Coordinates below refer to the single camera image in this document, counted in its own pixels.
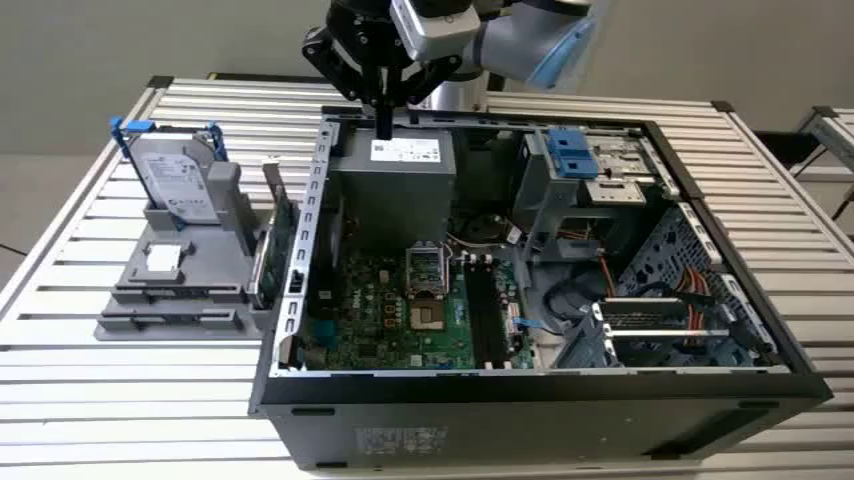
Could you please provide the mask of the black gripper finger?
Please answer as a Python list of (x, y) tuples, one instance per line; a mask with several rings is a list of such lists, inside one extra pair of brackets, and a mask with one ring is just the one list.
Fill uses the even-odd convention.
[(421, 68), (403, 79), (401, 63), (387, 68), (384, 89), (384, 138), (392, 138), (393, 112), (407, 104), (417, 104), (451, 77), (461, 65), (459, 56), (445, 56), (427, 61)]
[(325, 27), (312, 28), (302, 40), (304, 58), (348, 100), (358, 100), (373, 109), (374, 138), (384, 138), (384, 99), (380, 67), (357, 61), (358, 69), (340, 56), (334, 39)]

